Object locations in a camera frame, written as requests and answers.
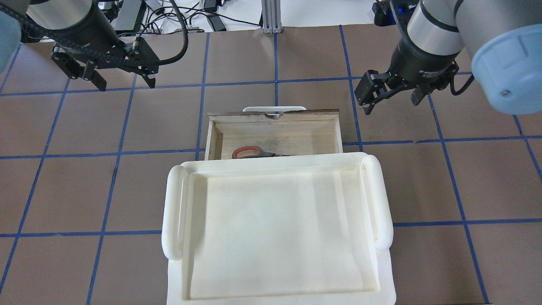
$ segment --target black hose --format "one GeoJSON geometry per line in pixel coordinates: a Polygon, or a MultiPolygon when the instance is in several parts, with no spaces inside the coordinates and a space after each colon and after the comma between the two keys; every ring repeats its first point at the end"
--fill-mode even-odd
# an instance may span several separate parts
{"type": "Polygon", "coordinates": [[[458,91],[455,91],[454,80],[451,80],[450,82],[451,95],[458,96],[459,94],[465,92],[465,90],[473,83],[473,81],[474,81],[474,75],[471,75],[469,79],[467,80],[467,82],[463,85],[463,87],[461,87],[461,89],[459,89],[458,91]]]}
{"type": "Polygon", "coordinates": [[[38,31],[39,33],[42,33],[44,36],[47,36],[54,41],[56,41],[59,45],[66,47],[66,48],[72,48],[75,50],[78,50],[84,54],[90,55],[95,57],[98,60],[103,60],[107,62],[117,63],[119,66],[130,66],[130,67],[139,67],[139,66],[163,66],[163,65],[169,65],[170,63],[174,63],[181,59],[184,54],[186,53],[186,50],[188,49],[188,31],[186,29],[186,24],[184,21],[183,14],[180,13],[178,7],[176,9],[176,12],[178,12],[177,17],[179,18],[180,26],[183,30],[183,48],[180,50],[180,52],[168,59],[162,59],[162,60],[130,60],[130,59],[124,59],[119,58],[115,56],[111,56],[105,53],[97,52],[92,49],[83,48],[76,43],[73,43],[70,40],[64,39],[63,37],[57,36],[53,31],[48,30],[40,25],[38,25],[33,20],[27,18],[26,16],[19,14],[17,11],[11,9],[6,4],[0,2],[0,11],[3,11],[7,15],[11,16],[12,18],[18,20],[22,24],[26,25],[30,29],[33,29],[35,31],[38,31]]]}

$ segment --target scissors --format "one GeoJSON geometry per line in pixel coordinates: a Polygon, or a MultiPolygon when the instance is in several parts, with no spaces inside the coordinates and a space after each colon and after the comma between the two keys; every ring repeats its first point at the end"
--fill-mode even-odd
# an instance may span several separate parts
{"type": "Polygon", "coordinates": [[[289,155],[277,155],[274,152],[263,151],[258,146],[245,146],[234,150],[231,155],[232,159],[246,159],[246,158],[262,158],[262,157],[284,157],[289,155]]]}

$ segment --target light blue joint cover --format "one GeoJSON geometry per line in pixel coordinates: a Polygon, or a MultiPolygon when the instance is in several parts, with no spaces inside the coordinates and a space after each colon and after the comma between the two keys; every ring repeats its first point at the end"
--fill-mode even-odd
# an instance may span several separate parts
{"type": "Polygon", "coordinates": [[[472,68],[495,109],[510,115],[542,110],[542,24],[491,39],[474,55],[472,68]]]}
{"type": "Polygon", "coordinates": [[[21,41],[21,27],[17,20],[0,11],[0,72],[8,65],[9,57],[21,41]]]}

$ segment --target blue grid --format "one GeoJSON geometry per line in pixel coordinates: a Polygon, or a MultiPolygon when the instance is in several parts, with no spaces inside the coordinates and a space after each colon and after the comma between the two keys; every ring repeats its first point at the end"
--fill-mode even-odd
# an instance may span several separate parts
{"type": "MultiPolygon", "coordinates": [[[[342,26],[339,26],[339,31],[340,31],[340,35],[341,35],[341,41],[343,43],[343,50],[344,50],[344,56],[345,56],[345,61],[346,61],[348,77],[279,80],[278,40],[277,40],[277,34],[274,34],[274,69],[275,69],[275,71],[274,71],[275,72],[274,73],[274,80],[269,80],[269,81],[246,81],[246,82],[225,82],[225,83],[210,83],[210,84],[207,84],[205,82],[206,72],[207,72],[208,51],[209,51],[209,39],[210,39],[210,35],[209,35],[209,33],[207,33],[207,41],[206,41],[206,44],[205,44],[205,57],[204,57],[204,68],[203,68],[202,83],[201,84],[194,84],[194,85],[156,86],[156,88],[155,88],[155,90],[159,90],[159,89],[163,89],[163,88],[201,87],[202,91],[201,91],[201,103],[200,103],[200,108],[199,108],[198,136],[197,136],[196,148],[195,149],[181,149],[181,150],[122,151],[122,145],[123,145],[123,142],[124,142],[124,137],[125,137],[125,133],[126,133],[128,118],[129,118],[129,115],[130,115],[130,108],[131,108],[131,104],[132,104],[134,91],[135,90],[148,90],[147,87],[136,87],[137,76],[135,75],[134,79],[133,79],[132,87],[130,87],[130,88],[108,89],[108,91],[130,91],[130,99],[128,101],[128,106],[127,106],[127,109],[126,109],[126,115],[125,115],[125,120],[124,120],[124,124],[123,124],[123,127],[122,127],[122,133],[121,133],[121,139],[120,139],[118,151],[117,152],[106,152],[106,153],[102,153],[102,154],[56,154],[56,155],[47,154],[47,150],[49,148],[49,143],[50,143],[51,138],[53,136],[53,132],[54,132],[56,122],[58,120],[58,117],[59,117],[59,114],[60,114],[60,111],[61,111],[62,104],[63,104],[65,96],[67,94],[72,94],[72,93],[98,92],[98,90],[68,91],[68,85],[69,85],[69,82],[70,82],[69,79],[68,79],[63,91],[33,92],[33,93],[10,93],[10,94],[2,93],[2,91],[3,91],[4,87],[5,87],[5,84],[7,82],[7,79],[9,77],[9,74],[10,74],[10,72],[11,72],[13,66],[14,66],[17,55],[18,55],[18,53],[19,53],[19,51],[21,49],[21,45],[19,45],[19,47],[17,48],[17,50],[15,52],[14,58],[12,59],[12,62],[11,62],[10,66],[9,66],[9,68],[7,70],[7,73],[6,73],[6,75],[5,75],[5,77],[4,77],[3,81],[2,81],[2,85],[0,86],[0,96],[2,96],[2,97],[10,97],[10,96],[35,96],[35,95],[45,95],[45,94],[62,94],[62,97],[61,97],[61,100],[59,102],[59,105],[58,105],[58,108],[57,108],[57,111],[56,111],[56,114],[55,114],[55,118],[53,120],[53,124],[51,126],[51,130],[50,130],[50,133],[49,133],[49,136],[48,136],[48,139],[47,139],[47,143],[46,143],[46,146],[44,148],[44,151],[43,151],[42,155],[0,156],[0,160],[35,159],[35,158],[40,159],[40,165],[39,165],[38,170],[36,172],[36,176],[34,178],[34,182],[32,184],[30,194],[28,196],[28,200],[27,200],[27,203],[26,203],[26,206],[25,206],[23,216],[22,216],[22,219],[21,219],[21,222],[20,222],[17,233],[0,234],[0,238],[14,238],[14,243],[13,243],[13,246],[11,248],[10,255],[9,255],[6,267],[4,269],[3,275],[2,275],[2,280],[0,282],[0,294],[1,294],[2,289],[4,287],[4,283],[5,283],[9,268],[10,268],[10,264],[11,264],[11,261],[13,259],[13,255],[15,253],[16,247],[17,247],[18,239],[21,238],[21,237],[29,237],[29,238],[30,237],[51,237],[51,236],[99,236],[100,237],[99,244],[98,244],[98,249],[96,251],[96,258],[95,258],[94,268],[93,268],[93,272],[92,272],[91,284],[89,286],[89,291],[88,291],[88,296],[87,296],[87,305],[88,305],[88,304],[90,304],[91,298],[92,298],[92,291],[93,291],[93,287],[94,287],[96,272],[97,272],[98,265],[99,265],[101,247],[102,247],[102,244],[103,244],[104,236],[161,234],[161,232],[162,232],[161,230],[106,231],[107,218],[108,218],[109,208],[110,208],[110,205],[111,205],[111,198],[112,198],[112,195],[113,195],[113,189],[114,189],[115,179],[116,179],[116,176],[117,176],[118,166],[119,166],[119,163],[120,163],[120,158],[123,155],[195,153],[196,154],[195,158],[196,158],[196,160],[198,160],[199,159],[199,153],[202,152],[202,151],[205,151],[205,149],[202,149],[200,147],[201,146],[201,128],[202,128],[202,122],[203,122],[203,106],[204,106],[205,87],[207,87],[207,86],[231,86],[231,85],[252,85],[252,84],[270,84],[270,83],[274,83],[274,86],[275,86],[275,105],[279,105],[279,89],[278,89],[278,86],[279,86],[280,83],[348,80],[349,81],[349,87],[350,87],[351,99],[352,99],[352,107],[353,107],[353,112],[354,112],[354,123],[355,123],[355,126],[356,126],[356,133],[357,133],[357,137],[358,137],[358,142],[346,142],[346,143],[343,143],[344,146],[359,146],[360,151],[363,151],[363,145],[441,143],[443,153],[444,153],[444,156],[445,156],[445,159],[446,159],[446,163],[447,163],[447,166],[448,166],[451,182],[452,182],[454,192],[455,192],[455,196],[456,196],[456,199],[457,199],[457,205],[458,205],[458,208],[459,208],[459,211],[460,211],[460,214],[461,214],[461,220],[459,220],[459,221],[427,221],[427,222],[412,222],[412,223],[394,223],[393,226],[394,227],[463,226],[464,230],[465,230],[466,238],[467,238],[467,241],[468,241],[468,244],[469,244],[470,252],[471,252],[471,255],[472,255],[473,265],[474,265],[474,268],[475,268],[475,271],[476,271],[476,275],[478,277],[482,297],[483,297],[485,303],[489,303],[489,299],[488,299],[488,296],[487,296],[487,293],[486,293],[486,290],[485,290],[485,286],[484,286],[484,283],[483,283],[482,274],[480,272],[480,268],[479,268],[479,265],[478,265],[478,260],[476,258],[476,252],[475,252],[474,244],[473,244],[471,236],[470,236],[469,225],[540,223],[540,222],[542,222],[542,218],[467,220],[466,216],[465,216],[465,213],[464,213],[464,210],[463,210],[459,190],[458,190],[457,185],[456,185],[455,176],[454,176],[454,172],[453,172],[453,169],[452,169],[451,161],[450,161],[450,158],[448,156],[446,143],[448,143],[448,142],[470,142],[470,141],[503,141],[503,140],[522,139],[522,140],[524,140],[524,142],[525,142],[525,144],[527,146],[527,150],[530,153],[533,165],[534,165],[534,167],[535,167],[535,169],[536,169],[536,171],[537,171],[537,173],[538,173],[538,175],[540,177],[540,180],[542,181],[542,170],[540,169],[540,165],[539,165],[539,163],[538,163],[538,161],[537,161],[537,159],[536,159],[536,157],[534,155],[534,152],[533,152],[533,150],[532,150],[532,148],[531,148],[531,146],[529,144],[529,141],[528,141],[529,139],[541,139],[542,135],[525,136],[517,116],[514,116],[514,120],[515,120],[515,123],[516,123],[516,125],[518,127],[520,136],[487,137],[487,138],[444,138],[443,135],[442,135],[441,128],[440,128],[440,124],[438,122],[437,113],[436,113],[434,105],[433,105],[432,97],[429,96],[428,97],[429,98],[429,104],[430,104],[431,109],[433,111],[433,115],[434,115],[434,118],[435,118],[435,123],[436,123],[437,130],[438,130],[438,135],[439,135],[438,139],[427,139],[427,140],[417,141],[417,142],[413,142],[413,141],[410,141],[410,140],[408,140],[408,141],[371,141],[371,142],[363,142],[362,141],[362,133],[361,133],[361,130],[359,128],[359,123],[358,123],[356,99],[355,99],[354,90],[353,90],[353,81],[357,80],[357,79],[361,79],[361,77],[352,76],[350,61],[349,61],[349,56],[348,56],[348,50],[347,50],[347,45],[346,45],[345,36],[344,36],[342,26]],[[24,226],[24,221],[25,221],[26,216],[28,214],[30,203],[31,203],[32,197],[34,195],[34,190],[35,190],[35,187],[36,187],[36,183],[37,183],[37,180],[39,178],[39,175],[40,175],[40,172],[41,172],[41,169],[42,169],[42,166],[43,166],[43,162],[44,162],[45,159],[47,159],[47,158],[66,158],[66,157],[103,157],[103,156],[116,156],[117,161],[115,163],[115,168],[114,168],[114,172],[113,172],[112,179],[111,179],[111,185],[110,185],[110,188],[109,188],[107,205],[106,205],[106,210],[105,210],[105,214],[104,214],[104,219],[103,219],[101,231],[96,231],[96,232],[22,233],[22,228],[24,226]]],[[[460,72],[458,74],[470,75],[471,72],[460,72]]]]}

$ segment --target wooden drawer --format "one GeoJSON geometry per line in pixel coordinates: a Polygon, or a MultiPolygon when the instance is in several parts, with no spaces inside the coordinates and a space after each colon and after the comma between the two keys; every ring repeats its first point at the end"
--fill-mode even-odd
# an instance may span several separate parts
{"type": "Polygon", "coordinates": [[[301,110],[278,117],[264,112],[210,113],[205,160],[231,159],[233,151],[259,146],[281,155],[343,152],[339,110],[301,110]]]}

